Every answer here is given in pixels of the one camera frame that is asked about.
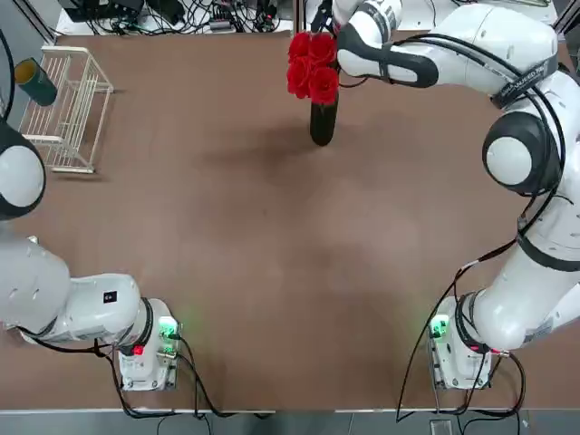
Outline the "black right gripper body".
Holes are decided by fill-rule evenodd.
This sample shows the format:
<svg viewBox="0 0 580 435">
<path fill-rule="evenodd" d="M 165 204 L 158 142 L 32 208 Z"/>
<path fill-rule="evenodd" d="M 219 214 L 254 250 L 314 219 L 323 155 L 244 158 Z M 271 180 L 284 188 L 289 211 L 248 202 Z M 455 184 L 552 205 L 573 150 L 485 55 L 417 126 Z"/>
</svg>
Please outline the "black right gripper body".
<svg viewBox="0 0 580 435">
<path fill-rule="evenodd" d="M 332 0 L 323 0 L 317 7 L 314 19 L 310 24 L 310 30 L 314 33 L 329 32 L 337 35 L 332 14 Z"/>
</svg>

